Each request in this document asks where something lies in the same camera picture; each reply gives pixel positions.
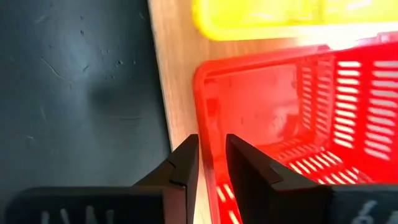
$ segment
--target dark floor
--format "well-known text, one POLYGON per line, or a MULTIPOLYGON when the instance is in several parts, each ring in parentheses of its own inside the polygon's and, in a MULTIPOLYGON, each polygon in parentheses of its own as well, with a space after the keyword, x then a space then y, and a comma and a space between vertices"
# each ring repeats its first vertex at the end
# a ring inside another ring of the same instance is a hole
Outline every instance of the dark floor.
POLYGON ((146 0, 0 0, 1 213, 29 187, 132 185, 169 151, 146 0))

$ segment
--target wooden surface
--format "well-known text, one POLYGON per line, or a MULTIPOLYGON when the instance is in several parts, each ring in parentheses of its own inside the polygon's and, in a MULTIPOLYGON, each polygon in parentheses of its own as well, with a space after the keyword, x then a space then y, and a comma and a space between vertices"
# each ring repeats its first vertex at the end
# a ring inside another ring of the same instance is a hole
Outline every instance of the wooden surface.
MULTIPOLYGON (((189 0, 149 0, 165 110, 172 148, 197 133, 192 78, 205 60, 292 47, 294 39, 213 42, 193 25, 189 0)), ((194 224, 210 224, 201 163, 194 224)))

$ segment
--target red plastic basket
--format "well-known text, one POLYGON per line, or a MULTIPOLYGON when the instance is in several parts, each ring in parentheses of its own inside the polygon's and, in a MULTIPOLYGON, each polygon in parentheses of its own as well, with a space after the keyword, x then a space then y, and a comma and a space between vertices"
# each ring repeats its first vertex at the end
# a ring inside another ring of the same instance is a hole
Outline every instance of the red plastic basket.
POLYGON ((228 133, 321 184, 398 182, 398 43, 318 51, 325 48, 209 61, 197 70, 213 223, 241 223, 228 133))

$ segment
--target black plastic part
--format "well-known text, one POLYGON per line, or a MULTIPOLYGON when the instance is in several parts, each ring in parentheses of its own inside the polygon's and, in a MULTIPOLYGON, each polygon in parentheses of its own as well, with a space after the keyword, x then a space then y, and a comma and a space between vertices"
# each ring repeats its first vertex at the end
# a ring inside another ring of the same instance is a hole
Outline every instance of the black plastic part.
POLYGON ((8 224, 191 224, 198 180, 198 136, 189 136, 132 187, 42 187, 18 194, 8 224))
POLYGON ((320 185, 233 134, 226 156, 244 224, 398 223, 398 185, 320 185))

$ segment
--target plastic crate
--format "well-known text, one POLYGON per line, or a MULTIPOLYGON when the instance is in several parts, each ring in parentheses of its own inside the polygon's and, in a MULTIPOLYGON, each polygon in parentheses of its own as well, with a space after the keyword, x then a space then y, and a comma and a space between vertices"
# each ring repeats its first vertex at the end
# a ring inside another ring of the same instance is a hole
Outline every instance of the plastic crate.
POLYGON ((192 11, 196 26, 208 38, 243 40, 387 31, 391 25, 365 23, 398 21, 397 7, 391 0, 193 0, 192 11))
POLYGON ((225 139, 325 184, 397 183, 398 42, 205 62, 194 78, 213 223, 240 223, 225 139))

